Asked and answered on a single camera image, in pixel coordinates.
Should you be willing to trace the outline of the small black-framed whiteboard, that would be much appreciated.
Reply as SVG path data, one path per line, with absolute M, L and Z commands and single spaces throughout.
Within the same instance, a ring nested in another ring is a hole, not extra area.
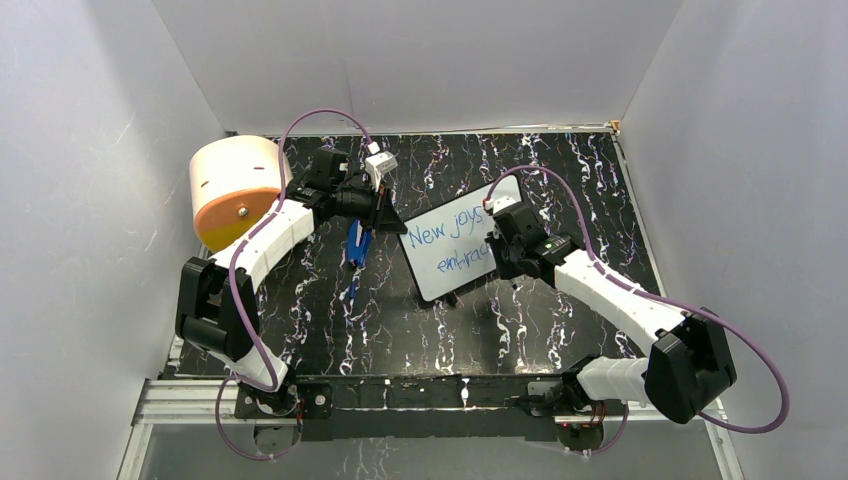
M 495 270 L 486 243 L 494 221 L 484 211 L 490 186 L 468 192 L 405 221 L 399 236 L 421 299 L 434 301 Z

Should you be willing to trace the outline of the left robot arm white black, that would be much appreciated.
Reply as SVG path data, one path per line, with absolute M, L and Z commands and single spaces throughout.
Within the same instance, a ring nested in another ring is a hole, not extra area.
M 299 391 L 287 363 L 259 336 L 257 288 L 333 218 L 353 220 L 362 234 L 407 230 L 386 182 L 394 154 L 375 142 L 367 153 L 359 169 L 347 153 L 321 147 L 294 176 L 280 145 L 247 136 L 213 142 L 190 161 L 194 227 L 211 255 L 182 267 L 175 334 L 222 361 L 275 416 L 294 411 Z

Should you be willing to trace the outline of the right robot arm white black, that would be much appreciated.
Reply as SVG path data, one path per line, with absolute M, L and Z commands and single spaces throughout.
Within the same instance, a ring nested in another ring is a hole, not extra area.
M 494 222 L 486 243 L 503 280 L 544 281 L 590 307 L 642 352 L 635 359 L 589 355 L 567 369 L 544 399 L 577 414 L 605 401 L 654 406 L 685 424 L 737 380 L 724 329 L 702 314 L 685 314 L 639 296 L 639 285 L 590 259 L 569 235 L 552 235 L 533 209 L 510 196 L 487 200 Z

